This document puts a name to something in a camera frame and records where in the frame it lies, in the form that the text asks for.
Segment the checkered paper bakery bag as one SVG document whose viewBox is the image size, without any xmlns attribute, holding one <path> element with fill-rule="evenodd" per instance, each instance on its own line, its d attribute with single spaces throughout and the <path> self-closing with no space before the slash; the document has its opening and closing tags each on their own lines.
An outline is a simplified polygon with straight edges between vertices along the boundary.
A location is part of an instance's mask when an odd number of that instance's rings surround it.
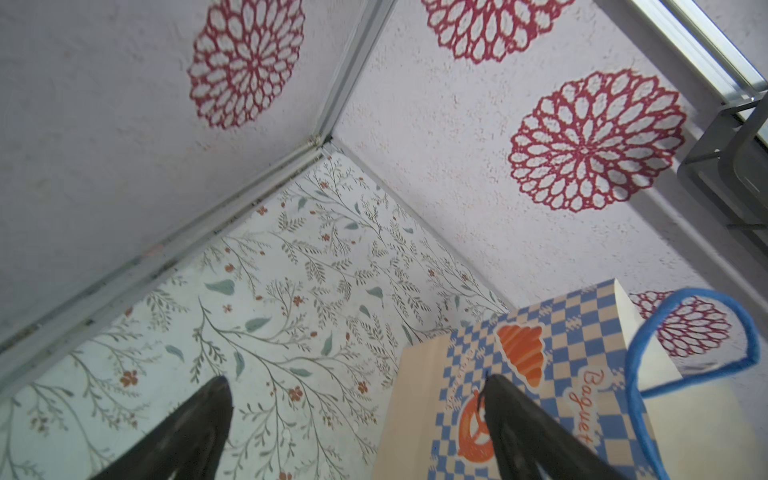
<svg viewBox="0 0 768 480">
<path fill-rule="evenodd" d="M 632 299 L 617 280 L 405 349 L 376 479 L 503 479 L 479 399 L 500 374 L 621 479 L 763 479 L 767 449 L 727 378 L 761 345 L 725 294 Z"/>
</svg>

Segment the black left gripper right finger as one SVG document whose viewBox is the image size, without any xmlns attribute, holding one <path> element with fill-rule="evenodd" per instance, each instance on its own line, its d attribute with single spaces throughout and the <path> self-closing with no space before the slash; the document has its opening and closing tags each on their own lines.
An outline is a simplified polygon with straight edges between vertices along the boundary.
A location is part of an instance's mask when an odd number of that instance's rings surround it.
<svg viewBox="0 0 768 480">
<path fill-rule="evenodd" d="M 488 376 L 479 399 L 485 405 L 485 421 L 501 478 L 623 477 L 506 377 Z"/>
</svg>

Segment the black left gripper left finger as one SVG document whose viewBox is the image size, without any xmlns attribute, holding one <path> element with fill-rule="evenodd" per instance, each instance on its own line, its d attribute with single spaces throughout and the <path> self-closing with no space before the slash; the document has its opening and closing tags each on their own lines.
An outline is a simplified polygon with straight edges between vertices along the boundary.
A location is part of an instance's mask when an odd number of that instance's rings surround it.
<svg viewBox="0 0 768 480">
<path fill-rule="evenodd" d="M 213 479 L 229 436 L 233 398 L 217 376 L 179 406 L 98 479 Z"/>
</svg>

